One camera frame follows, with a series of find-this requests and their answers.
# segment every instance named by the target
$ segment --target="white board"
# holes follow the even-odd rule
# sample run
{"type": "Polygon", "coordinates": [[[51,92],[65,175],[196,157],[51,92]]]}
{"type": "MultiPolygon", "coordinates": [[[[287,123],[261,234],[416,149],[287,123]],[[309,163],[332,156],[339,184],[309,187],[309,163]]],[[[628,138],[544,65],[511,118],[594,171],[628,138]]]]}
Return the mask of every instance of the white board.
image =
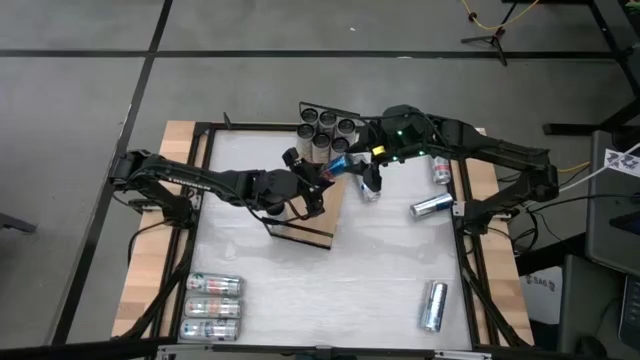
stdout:
{"type": "MultiPolygon", "coordinates": [[[[281,155],[293,146],[292,132],[217,131],[210,169],[285,168],[281,155]]],[[[331,250],[272,238],[246,209],[205,196],[191,270],[246,280],[236,343],[471,348],[450,213],[414,222],[408,212],[446,188],[431,181],[426,157],[381,174],[372,204],[349,179],[331,250]],[[430,280],[449,285],[438,334],[417,326],[430,280]]]]}

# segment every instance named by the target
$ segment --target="concrete floor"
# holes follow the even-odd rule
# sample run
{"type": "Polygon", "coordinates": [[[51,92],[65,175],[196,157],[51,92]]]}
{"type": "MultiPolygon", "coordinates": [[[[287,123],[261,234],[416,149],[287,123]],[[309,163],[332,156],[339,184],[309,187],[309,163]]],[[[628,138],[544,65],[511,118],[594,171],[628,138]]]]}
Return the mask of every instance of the concrete floor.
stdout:
{"type": "MultiPolygon", "coordinates": [[[[508,5],[474,0],[483,23],[508,5]]],[[[161,0],[5,0],[0,49],[147,50],[161,0]]],[[[612,2],[600,4],[620,45],[635,37],[612,2]]],[[[485,34],[457,1],[175,1],[161,50],[340,49],[474,51],[485,34]]],[[[539,6],[507,29],[513,51],[604,51],[585,7],[539,6]]],[[[142,59],[0,57],[0,212],[38,233],[0,232],[0,348],[46,341],[90,211],[122,129],[142,59]]],[[[559,168],[588,160],[589,139],[547,137],[545,122],[597,123],[631,100],[610,61],[416,59],[158,59],[129,148],[157,151],[167,120],[297,121],[298,101],[379,114],[408,103],[552,150],[559,168]]],[[[498,169],[498,175],[510,172],[498,169]]],[[[566,194],[577,196],[578,188],[566,194]]],[[[560,237],[584,229],[585,204],[547,212],[560,237]]],[[[110,335],[137,214],[112,204],[70,341],[110,335]]],[[[530,225],[518,219],[519,234],[530,225]]],[[[552,237],[542,232],[539,244],[552,237]]]]}

